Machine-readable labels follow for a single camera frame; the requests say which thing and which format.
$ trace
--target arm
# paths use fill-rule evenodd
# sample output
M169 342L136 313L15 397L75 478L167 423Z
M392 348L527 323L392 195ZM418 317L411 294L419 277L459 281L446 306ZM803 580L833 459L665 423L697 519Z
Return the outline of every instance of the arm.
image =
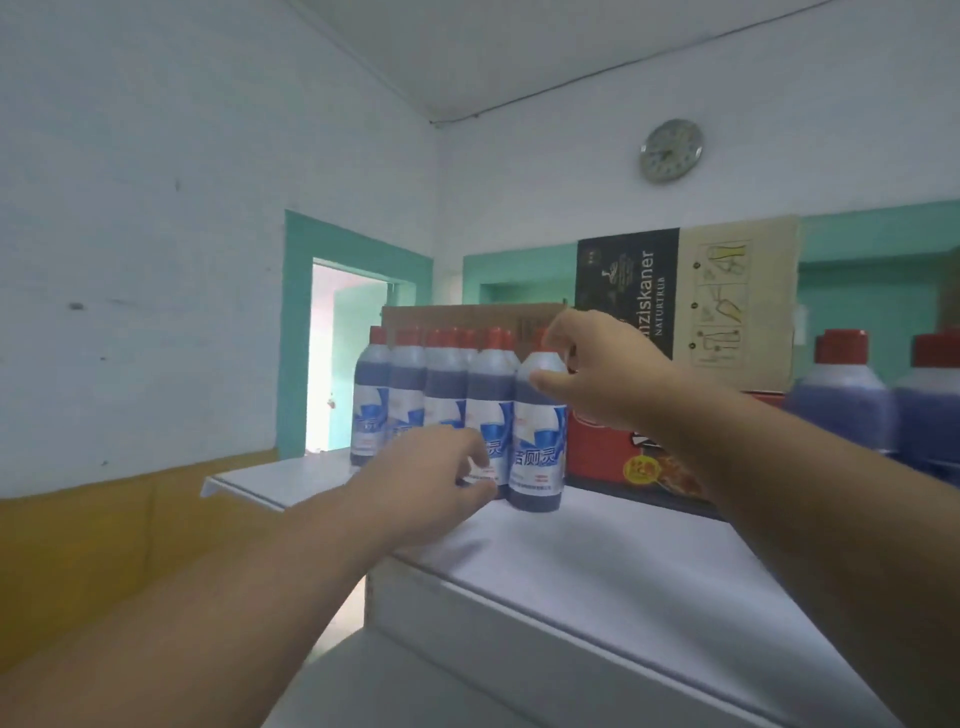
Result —
M0 678L6 728L246 728L263 723L359 579L397 546L490 501L454 485L474 430L390 444L346 486L285 512L266 537L211 554Z
M960 724L960 491L702 381L605 314L566 311L549 338L577 373L535 386L677 455L901 720Z

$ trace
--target yellow wall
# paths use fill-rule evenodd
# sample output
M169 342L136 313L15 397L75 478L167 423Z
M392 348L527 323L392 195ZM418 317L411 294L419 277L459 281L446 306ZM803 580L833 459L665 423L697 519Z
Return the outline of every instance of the yellow wall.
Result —
M276 513L201 499L208 475L276 460L275 450L43 496L0 500L0 671Z

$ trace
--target green wall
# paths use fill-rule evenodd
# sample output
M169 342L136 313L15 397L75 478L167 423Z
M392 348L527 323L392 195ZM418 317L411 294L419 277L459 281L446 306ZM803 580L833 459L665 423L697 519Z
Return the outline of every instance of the green wall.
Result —
M960 201L805 217L798 298L808 334L865 328L871 361L893 381L909 368L910 337L933 330L944 254L960 246ZM573 301L576 243L464 257L464 303ZM812 361L795 351L795 374Z
M433 300L433 258L291 210L286 210L284 227L280 367L276 385L276 447L281 458L303 455L306 442L314 261L400 284L392 287L398 303L428 305Z

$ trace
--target red bottle cap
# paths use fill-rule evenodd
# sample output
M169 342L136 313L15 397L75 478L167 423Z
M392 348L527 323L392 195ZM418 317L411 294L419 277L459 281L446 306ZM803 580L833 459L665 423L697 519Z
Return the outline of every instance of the red bottle cap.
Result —
M386 344L387 329L385 329L384 327L370 327L370 343Z
M911 365L922 369L960 369L960 331L914 336Z
M431 328L426 332L427 349L438 349L444 345L444 333L438 328Z
M461 328L460 329L460 348L461 349L476 349L477 348L477 332L472 328Z
M487 329L487 341L484 342L484 349L506 349L506 336L504 330L500 327Z
M546 335L546 327L538 328L534 333L534 351L535 352L557 352L554 347L548 347L543 343L543 337Z
M420 328L402 328L396 333L396 346L418 347L420 345Z
M457 349L460 346L460 330L458 328L445 328L440 337L440 345L444 349Z
M814 349L817 364L866 364L870 337L862 328L828 328Z

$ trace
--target ceiling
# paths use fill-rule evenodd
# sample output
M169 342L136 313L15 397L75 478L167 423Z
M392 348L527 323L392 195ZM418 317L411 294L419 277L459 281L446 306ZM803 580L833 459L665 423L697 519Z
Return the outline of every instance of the ceiling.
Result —
M431 121L822 0L291 0Z

